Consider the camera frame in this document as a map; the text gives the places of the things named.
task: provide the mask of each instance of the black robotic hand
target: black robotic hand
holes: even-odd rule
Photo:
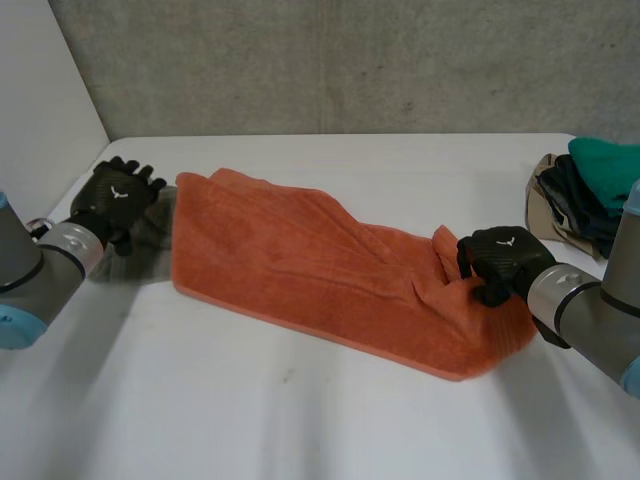
[[[551,252],[522,227],[494,227],[478,230],[458,242],[458,267],[462,278],[471,277],[471,268],[485,280],[474,295],[484,305],[497,307],[512,294],[525,302],[534,280],[557,262]],[[545,324],[533,317],[538,331],[549,343],[570,348]]]
[[[69,221],[87,227],[103,244],[113,243],[122,256],[131,254],[131,226],[167,184],[161,178],[151,181],[153,168],[149,165],[136,173],[139,166],[135,160],[124,163],[120,157],[101,162],[71,204]]]

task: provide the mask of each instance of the orange towel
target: orange towel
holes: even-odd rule
[[[178,176],[176,289],[449,380],[495,367],[536,333],[524,302],[474,301],[457,240],[357,222],[318,190],[231,170]]]

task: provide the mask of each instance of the green cloth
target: green cloth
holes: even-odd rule
[[[631,187],[640,178],[640,145],[616,145],[581,137],[569,142],[569,153],[609,216],[620,215]]]

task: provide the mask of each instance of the white wall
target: white wall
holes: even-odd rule
[[[108,144],[46,0],[0,0],[0,189],[46,215]]]

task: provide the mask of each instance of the robotic arm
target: robotic arm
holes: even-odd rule
[[[458,244],[463,277],[471,267],[485,285],[474,294],[495,307],[522,297],[543,338],[573,347],[627,393],[640,398],[640,181],[624,206],[604,280],[557,263],[522,227],[479,230]]]
[[[100,163],[73,201],[71,217],[38,243],[0,192],[0,348],[31,346],[98,264],[107,243],[131,253],[129,229],[166,185],[115,157]]]

